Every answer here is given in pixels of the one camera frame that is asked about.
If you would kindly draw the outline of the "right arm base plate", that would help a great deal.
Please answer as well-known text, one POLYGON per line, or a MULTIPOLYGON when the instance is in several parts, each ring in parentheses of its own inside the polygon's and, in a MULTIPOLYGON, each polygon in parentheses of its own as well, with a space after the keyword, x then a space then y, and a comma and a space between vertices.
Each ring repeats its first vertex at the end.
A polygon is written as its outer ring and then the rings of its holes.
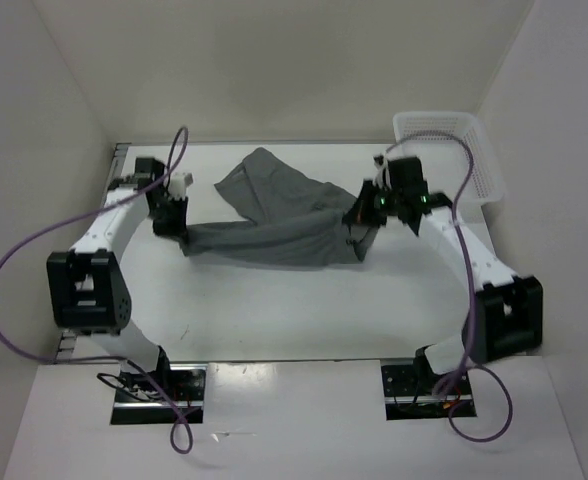
POLYGON ((382 362, 380 365, 386 419, 424 420, 476 417, 472 388, 464 376, 446 397, 432 395, 430 384, 420 384, 410 359, 382 362))

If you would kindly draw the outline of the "grey shorts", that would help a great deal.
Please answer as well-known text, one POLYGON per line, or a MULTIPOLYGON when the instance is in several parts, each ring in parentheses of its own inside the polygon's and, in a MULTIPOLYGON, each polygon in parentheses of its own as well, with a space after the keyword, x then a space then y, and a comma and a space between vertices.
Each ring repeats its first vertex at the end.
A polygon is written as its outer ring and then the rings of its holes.
POLYGON ((186 256, 211 253, 278 267, 351 265, 364 261, 379 231, 343 222, 354 195, 307 177, 264 148, 215 189, 243 219, 189 225, 180 241, 186 256))

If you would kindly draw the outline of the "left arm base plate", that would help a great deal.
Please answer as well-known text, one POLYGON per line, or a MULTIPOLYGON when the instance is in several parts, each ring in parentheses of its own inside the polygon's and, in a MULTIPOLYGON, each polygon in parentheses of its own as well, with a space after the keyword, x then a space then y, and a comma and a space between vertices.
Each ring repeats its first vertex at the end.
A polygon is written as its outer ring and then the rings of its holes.
MULTIPOLYGON (((189 423, 201 424, 208 366, 174 363, 170 367, 167 395, 189 423)), ((170 425, 175 421, 176 415, 171 407, 139 375, 99 373, 97 379, 114 391, 111 425, 170 425)))

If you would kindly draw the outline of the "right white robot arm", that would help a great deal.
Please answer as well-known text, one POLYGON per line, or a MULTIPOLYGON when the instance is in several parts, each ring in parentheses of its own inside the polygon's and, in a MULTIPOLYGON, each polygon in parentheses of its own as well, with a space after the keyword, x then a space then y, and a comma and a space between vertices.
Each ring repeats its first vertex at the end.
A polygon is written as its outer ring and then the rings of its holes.
POLYGON ((382 227, 396 218, 450 268, 466 288, 468 314, 453 336, 416 352, 414 385, 434 393, 452 373, 541 346, 543 287, 521 276, 492 253, 462 221, 458 206, 432 192, 416 157, 375 157, 378 172, 366 180, 344 216, 349 227, 382 227))

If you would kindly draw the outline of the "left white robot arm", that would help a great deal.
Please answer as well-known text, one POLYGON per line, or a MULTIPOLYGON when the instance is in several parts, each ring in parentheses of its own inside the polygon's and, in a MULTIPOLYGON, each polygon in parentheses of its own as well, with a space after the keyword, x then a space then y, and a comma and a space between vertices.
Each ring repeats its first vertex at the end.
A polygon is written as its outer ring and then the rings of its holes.
POLYGON ((85 234, 46 262, 55 324, 90 338, 117 356, 128 384, 138 382, 149 398, 170 394, 174 376, 162 347, 146 338, 132 320, 133 300, 120 261, 139 225, 152 221, 153 233, 178 241, 186 234, 190 173, 164 180, 168 168, 139 157, 135 169, 110 182, 98 214, 85 234))

